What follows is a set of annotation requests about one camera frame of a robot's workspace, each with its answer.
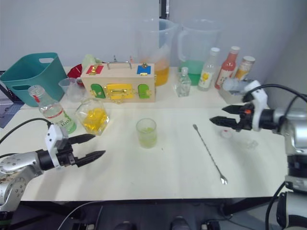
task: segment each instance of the orange liquid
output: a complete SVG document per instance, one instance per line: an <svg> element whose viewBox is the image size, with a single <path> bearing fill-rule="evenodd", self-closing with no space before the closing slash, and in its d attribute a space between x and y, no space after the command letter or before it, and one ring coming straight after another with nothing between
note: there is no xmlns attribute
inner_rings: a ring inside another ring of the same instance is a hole
<svg viewBox="0 0 307 230"><path fill-rule="evenodd" d="M157 75L155 85L164 85L167 82L168 79L168 72L169 72L169 67L161 70L157 70L154 73Z"/></svg>

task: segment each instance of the gray floor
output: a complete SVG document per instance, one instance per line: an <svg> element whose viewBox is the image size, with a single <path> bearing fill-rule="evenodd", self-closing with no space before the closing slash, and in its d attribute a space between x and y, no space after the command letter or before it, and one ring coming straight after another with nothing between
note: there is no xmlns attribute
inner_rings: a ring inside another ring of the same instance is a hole
<svg viewBox="0 0 307 230"><path fill-rule="evenodd" d="M169 230L170 223L175 216L183 216L191 230L200 230L201 224L204 224L209 219L219 219L222 230L246 230L246 228L240 227L233 223L223 220L224 218L219 215L218 203L220 201L206 201L206 203L198 202L167 202L159 204L106 204L103 206L101 215L98 219L97 230L113 230L114 227L123 222L130 221L137 226L138 230ZM98 213L100 211L100 205L93 205L83 207L84 218L81 222L95 223ZM235 214L231 220L250 227L254 230L264 229L264 216L265 208L259 207L248 212L241 212ZM276 207L273 207L271 214L271 229L280 230L275 219ZM28 208L20 207L15 216L14 222L18 222L24 219L28 219L37 215L41 215L42 212ZM19 228L20 230L56 230L63 220L62 216L52 215L51 217L42 220L38 223L31 224L27 227ZM62 230L70 230L72 224L78 222L76 220L68 219L63 225Z"/></svg>

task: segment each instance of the measuring pitcher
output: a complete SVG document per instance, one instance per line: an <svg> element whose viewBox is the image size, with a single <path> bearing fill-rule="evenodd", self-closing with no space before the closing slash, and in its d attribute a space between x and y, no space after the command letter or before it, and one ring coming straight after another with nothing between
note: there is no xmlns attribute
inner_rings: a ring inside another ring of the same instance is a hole
<svg viewBox="0 0 307 230"><path fill-rule="evenodd" d="M178 35L179 71L188 67L192 85L198 85L202 66L210 49L216 46L220 31L219 23L206 19L193 19L182 24Z"/></svg>
<svg viewBox="0 0 307 230"><path fill-rule="evenodd" d="M149 19L137 30L138 59L140 63L154 64L155 85L167 82L172 40L177 24L165 19Z"/></svg>

